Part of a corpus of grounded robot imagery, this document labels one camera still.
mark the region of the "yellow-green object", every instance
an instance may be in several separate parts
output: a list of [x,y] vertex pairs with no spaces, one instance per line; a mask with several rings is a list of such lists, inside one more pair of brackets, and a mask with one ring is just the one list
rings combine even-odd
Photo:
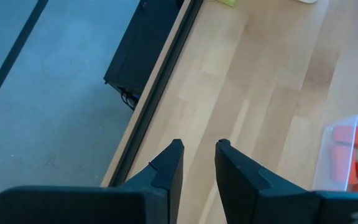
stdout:
[[237,0],[218,0],[221,3],[227,4],[228,6],[234,7]]

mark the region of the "wooden floor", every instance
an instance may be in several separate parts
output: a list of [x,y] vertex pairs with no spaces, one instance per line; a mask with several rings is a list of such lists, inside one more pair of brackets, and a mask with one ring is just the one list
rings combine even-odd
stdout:
[[205,0],[131,176],[180,138],[178,223],[225,223],[218,139],[310,189],[324,126],[356,113],[358,0]]

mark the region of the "gray carpet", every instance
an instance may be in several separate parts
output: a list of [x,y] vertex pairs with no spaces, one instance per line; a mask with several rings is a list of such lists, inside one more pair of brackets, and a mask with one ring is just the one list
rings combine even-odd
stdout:
[[[0,191],[99,185],[132,115],[103,76],[139,0],[50,0],[0,89]],[[0,0],[0,66],[34,0]]]

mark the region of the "black device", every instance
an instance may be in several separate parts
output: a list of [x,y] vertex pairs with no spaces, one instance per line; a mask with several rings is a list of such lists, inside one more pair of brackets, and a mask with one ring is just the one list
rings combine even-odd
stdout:
[[[18,187],[0,193],[5,223],[176,223],[183,144],[173,140],[118,187]],[[358,223],[358,193],[309,192],[216,143],[216,180],[228,224]]]
[[149,79],[183,0],[140,0],[110,66],[106,83],[133,109]]

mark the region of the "black strip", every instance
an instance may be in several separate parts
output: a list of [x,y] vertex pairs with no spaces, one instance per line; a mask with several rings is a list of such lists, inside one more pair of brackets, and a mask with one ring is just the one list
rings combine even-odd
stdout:
[[29,38],[32,29],[37,23],[38,18],[40,17],[42,11],[45,9],[47,3],[48,0],[38,0],[29,18],[27,19],[22,30],[20,31],[20,34],[17,36],[17,39],[15,40],[11,50],[9,51],[4,63],[0,68],[0,88],[4,83],[7,75],[11,71],[11,68],[17,59],[17,56],[19,56],[25,42]]
[[125,182],[131,169],[135,156],[142,144],[144,135],[152,120],[154,111],[161,99],[162,93],[167,85],[172,71],[176,65],[180,52],[185,44],[186,38],[190,33],[191,27],[196,19],[197,13],[203,0],[192,0],[186,10],[183,20],[168,50],[167,56],[158,71],[151,91],[147,96],[144,107],[140,112],[139,119],[136,121],[134,130],[129,136],[129,140],[124,148],[124,152],[119,160],[118,166],[110,180],[109,186],[118,186]]

